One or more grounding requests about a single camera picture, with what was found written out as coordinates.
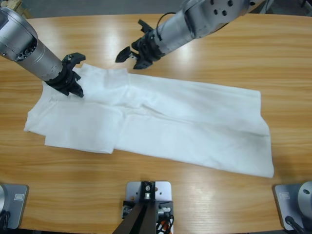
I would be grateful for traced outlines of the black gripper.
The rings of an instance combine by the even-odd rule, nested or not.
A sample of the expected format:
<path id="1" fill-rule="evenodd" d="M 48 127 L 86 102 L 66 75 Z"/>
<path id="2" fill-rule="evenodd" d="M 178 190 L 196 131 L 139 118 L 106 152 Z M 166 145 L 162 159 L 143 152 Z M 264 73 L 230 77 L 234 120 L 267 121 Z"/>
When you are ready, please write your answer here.
<path id="1" fill-rule="evenodd" d="M 62 65 L 63 68 L 59 75 L 45 83 L 66 96 L 71 93 L 82 98 L 84 96 L 83 89 L 78 84 L 78 80 L 80 80 L 81 77 L 73 71 L 76 64 L 64 62 Z"/>
<path id="2" fill-rule="evenodd" d="M 135 70 L 146 69 L 150 67 L 153 62 L 160 60 L 163 53 L 156 44 L 156 31 L 148 31 L 144 36 L 132 43 L 132 48 L 138 51 L 138 54 L 131 51 L 130 47 L 124 48 L 119 52 L 115 59 L 115 63 L 123 63 L 127 59 L 136 59 L 134 65 Z"/>

